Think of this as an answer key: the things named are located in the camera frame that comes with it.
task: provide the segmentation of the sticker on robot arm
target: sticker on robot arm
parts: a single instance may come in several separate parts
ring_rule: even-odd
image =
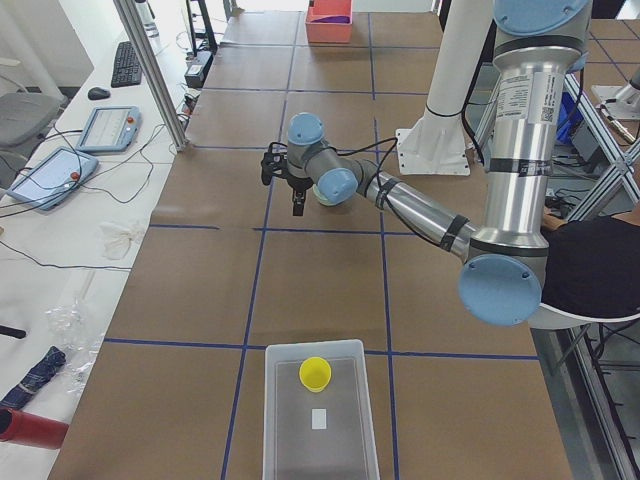
[[[517,75],[500,81],[496,122],[527,118],[532,83],[533,74]]]
[[[537,72],[534,74],[529,107],[529,123],[554,125],[558,122],[562,103],[564,74]]]

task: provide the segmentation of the brown table surface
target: brown table surface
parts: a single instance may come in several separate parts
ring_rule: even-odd
[[[587,85],[622,84],[640,23],[591,32]],[[284,182],[260,182],[300,111],[345,149],[411,127],[437,18],[358,13],[350,44],[309,47],[303,14],[244,13],[225,39],[50,478],[261,478],[265,347],[347,338],[365,345],[383,479],[572,478],[529,329],[472,318],[455,257],[361,198],[311,197],[297,218]],[[471,170],[406,180],[481,223]]]

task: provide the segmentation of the white chair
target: white chair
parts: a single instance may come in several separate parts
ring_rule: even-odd
[[[545,303],[540,304],[540,308],[529,317],[527,322],[531,328],[540,328],[543,330],[558,330],[562,328],[573,328],[588,323],[619,323],[628,322],[640,318],[640,312],[620,318],[594,318],[585,317],[583,315],[575,315],[565,312],[558,308],[552,307]]]
[[[574,328],[582,326],[580,328],[580,333],[575,336],[571,344],[562,354],[560,360],[558,360],[558,363],[556,363],[556,365],[551,369],[551,373],[555,374],[565,362],[567,357],[569,357],[569,355],[573,353],[575,348],[578,346],[578,343],[589,331],[589,327],[594,323],[619,323],[638,319],[640,319],[640,312],[634,315],[629,315],[627,317],[594,318],[585,317],[583,315],[575,315],[573,313],[565,312],[558,308],[552,307],[551,305],[541,303],[540,308],[538,308],[538,310],[536,310],[536,312],[531,317],[529,317],[527,322],[529,322],[529,326],[531,328],[539,328],[544,330],[560,330],[564,328]]]

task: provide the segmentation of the person's arm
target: person's arm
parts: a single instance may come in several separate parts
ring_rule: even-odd
[[[558,228],[566,225],[567,221],[558,217],[554,217],[551,215],[551,210],[547,207],[544,207],[544,212],[542,214],[542,225],[541,227],[545,230],[549,230],[550,232],[555,232]]]

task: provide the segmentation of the white tissue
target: white tissue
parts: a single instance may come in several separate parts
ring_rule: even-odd
[[[109,260],[124,258],[131,248],[131,242],[139,244],[145,233],[145,228],[140,222],[133,222],[130,226],[102,222],[100,230],[104,238],[103,255]]]

